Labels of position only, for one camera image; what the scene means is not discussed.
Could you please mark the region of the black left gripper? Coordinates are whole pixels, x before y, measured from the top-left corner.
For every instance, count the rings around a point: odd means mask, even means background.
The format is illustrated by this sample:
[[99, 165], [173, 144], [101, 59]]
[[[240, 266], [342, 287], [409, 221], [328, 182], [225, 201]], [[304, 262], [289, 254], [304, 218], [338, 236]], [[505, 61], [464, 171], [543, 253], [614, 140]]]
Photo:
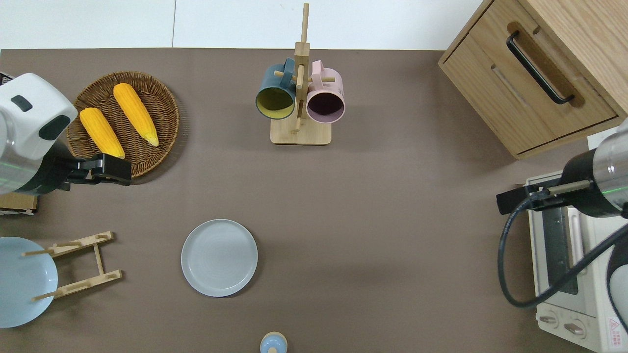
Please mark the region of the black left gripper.
[[74, 170], [75, 184], [111, 183], [128, 187], [131, 181], [131, 163], [106, 153], [79, 161]]

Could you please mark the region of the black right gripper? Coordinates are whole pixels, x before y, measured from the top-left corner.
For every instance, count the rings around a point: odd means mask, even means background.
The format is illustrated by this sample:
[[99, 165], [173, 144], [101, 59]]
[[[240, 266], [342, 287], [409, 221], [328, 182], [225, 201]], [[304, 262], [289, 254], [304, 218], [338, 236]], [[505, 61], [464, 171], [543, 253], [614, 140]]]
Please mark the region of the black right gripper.
[[500, 215], [511, 214], [529, 195], [540, 191], [542, 188], [543, 186], [540, 184], [520, 185], [509, 191], [497, 194], [498, 212]]

